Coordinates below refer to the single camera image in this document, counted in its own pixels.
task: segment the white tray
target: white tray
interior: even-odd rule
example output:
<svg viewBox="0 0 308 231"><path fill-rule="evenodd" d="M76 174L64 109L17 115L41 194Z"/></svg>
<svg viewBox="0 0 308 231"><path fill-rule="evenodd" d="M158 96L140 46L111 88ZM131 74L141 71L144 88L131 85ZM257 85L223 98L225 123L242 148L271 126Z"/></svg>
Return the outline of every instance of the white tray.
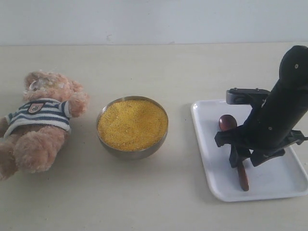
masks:
<svg viewBox="0 0 308 231"><path fill-rule="evenodd" d="M225 202L287 198L308 194L308 176L292 147L282 157L271 159L257 167L250 160L246 169L249 191L239 184L238 173L229 164L230 145L218 148L214 136L219 131L218 120L223 114L233 115L241 125L249 115L249 105L228 105L224 100L197 101L191 106L192 119L211 192Z"/></svg>

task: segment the striped shirt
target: striped shirt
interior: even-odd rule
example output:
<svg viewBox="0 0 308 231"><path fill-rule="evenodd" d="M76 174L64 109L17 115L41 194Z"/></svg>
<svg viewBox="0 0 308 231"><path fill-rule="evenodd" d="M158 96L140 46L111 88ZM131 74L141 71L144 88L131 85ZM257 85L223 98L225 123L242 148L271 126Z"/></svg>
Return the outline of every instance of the striped shirt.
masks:
<svg viewBox="0 0 308 231"><path fill-rule="evenodd" d="M52 125L68 132L71 130L68 101L59 102L54 99L41 98L24 104L5 118L9 128L4 134L4 138L9 136L15 128L23 125Z"/></svg>

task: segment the tray rim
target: tray rim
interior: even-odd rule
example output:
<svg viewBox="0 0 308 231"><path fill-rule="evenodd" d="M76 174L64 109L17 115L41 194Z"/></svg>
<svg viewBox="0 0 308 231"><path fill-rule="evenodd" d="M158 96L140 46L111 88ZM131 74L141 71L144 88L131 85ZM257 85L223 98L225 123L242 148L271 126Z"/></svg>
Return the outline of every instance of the tray rim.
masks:
<svg viewBox="0 0 308 231"><path fill-rule="evenodd" d="M204 157L202 155L202 151L201 151L201 147L200 147L200 137L198 136L198 132L197 132L197 125L196 125L196 117L195 117L195 113L194 113L194 105L196 105L199 102L206 102L206 103L226 103L226 100L224 99L211 99L211 100L197 100L195 102L193 102L191 104L191 114L192 114L192 121L193 121L193 125L194 125L194 130L195 130L195 134L196 134L196 138L197 138L197 142L198 142L198 148L199 148L199 152L200 152L200 156L203 162L203 167L204 167L204 171L205 171L205 176L206 176L206 181L207 184L209 186L210 191L212 192L212 194L218 198L221 201L224 202L243 202L243 201L257 201L257 200L272 200L272 199L283 199L283 198L292 198L292 197L299 197L299 196L305 196L308 195L308 173L306 172L305 168L303 167L302 163L300 162L295 150L292 148L292 146L289 146L288 149L290 150L290 152L293 155L293 158L296 161L296 164L299 167L300 173L303 175L304 179L306 180L306 188L301 191L301 192L297 192L297 193L282 193L280 194L280 196L262 196L262 195L258 195L258 196L253 196L253 197L241 197L241 196L236 196L236 197L229 197L226 198L223 195L221 195L220 192L218 192L212 184L212 177L210 176L209 172L207 171L207 165L210 164L208 162L206 162L204 160Z"/></svg>

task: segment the stuffed animal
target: stuffed animal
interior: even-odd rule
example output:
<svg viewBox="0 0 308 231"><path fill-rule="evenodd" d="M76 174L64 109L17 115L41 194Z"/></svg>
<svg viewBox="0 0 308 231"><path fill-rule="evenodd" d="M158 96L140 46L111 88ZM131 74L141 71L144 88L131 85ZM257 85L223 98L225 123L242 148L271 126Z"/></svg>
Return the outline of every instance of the stuffed animal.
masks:
<svg viewBox="0 0 308 231"><path fill-rule="evenodd" d="M61 74L32 72L25 87L25 104L0 119L0 180L48 170L70 135L70 118L88 106L82 85Z"/></svg>

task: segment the wall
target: wall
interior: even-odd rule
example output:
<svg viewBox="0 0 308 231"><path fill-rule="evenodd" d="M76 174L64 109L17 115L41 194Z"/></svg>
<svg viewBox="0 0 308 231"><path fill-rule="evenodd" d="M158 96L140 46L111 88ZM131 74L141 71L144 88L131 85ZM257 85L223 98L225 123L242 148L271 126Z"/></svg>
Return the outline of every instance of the wall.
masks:
<svg viewBox="0 0 308 231"><path fill-rule="evenodd" d="M0 45L308 41L308 0L0 0Z"/></svg>

